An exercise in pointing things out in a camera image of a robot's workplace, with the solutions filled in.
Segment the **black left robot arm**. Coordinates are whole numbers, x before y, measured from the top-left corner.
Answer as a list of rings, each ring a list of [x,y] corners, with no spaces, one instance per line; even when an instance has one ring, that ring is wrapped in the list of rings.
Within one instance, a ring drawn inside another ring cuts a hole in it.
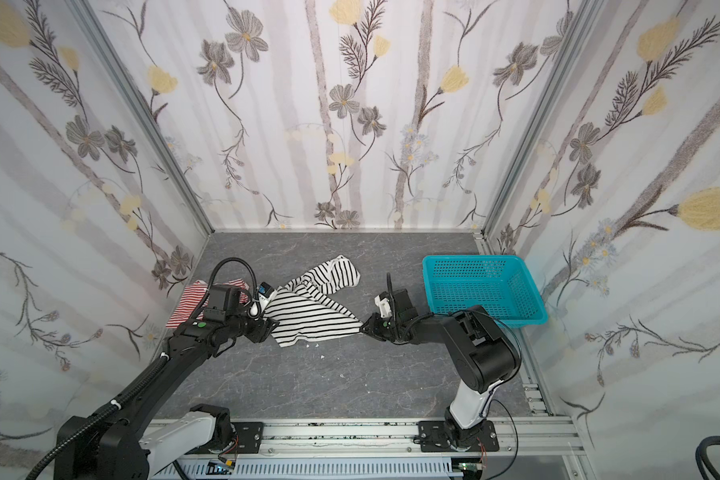
[[[161,440],[144,434],[160,408],[191,373],[223,353],[227,341],[245,336],[263,342],[278,323],[247,325],[241,316],[226,322],[189,320],[171,335],[158,358],[121,393],[87,417],[73,416],[59,430],[53,452],[55,479],[149,479],[195,449],[227,453],[243,438],[227,407],[199,404]]]

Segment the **red white striped tank top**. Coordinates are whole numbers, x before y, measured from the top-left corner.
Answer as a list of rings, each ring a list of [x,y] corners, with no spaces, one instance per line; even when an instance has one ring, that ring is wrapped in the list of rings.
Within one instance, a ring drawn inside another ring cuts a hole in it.
[[[233,287],[239,287],[244,290],[249,289],[249,285],[243,281],[242,279],[235,279],[228,282],[225,282],[224,285],[233,286]],[[185,288],[183,291],[178,306],[172,313],[169,321],[166,323],[167,329],[176,329],[180,324],[185,322],[189,319],[190,314],[194,311],[194,309],[197,307],[198,303],[201,301],[203,296],[208,291],[208,284],[205,281],[197,280],[194,283],[192,283],[190,286]],[[241,304],[245,304],[248,301],[247,294],[243,293],[241,295]]]

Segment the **black white striped tank top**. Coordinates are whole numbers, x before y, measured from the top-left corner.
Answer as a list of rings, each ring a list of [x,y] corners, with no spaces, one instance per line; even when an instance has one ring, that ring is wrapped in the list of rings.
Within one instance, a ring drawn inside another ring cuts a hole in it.
[[[282,347],[358,334],[362,322],[331,296],[358,285],[360,273],[339,255],[279,287],[264,310],[277,323],[271,336]]]

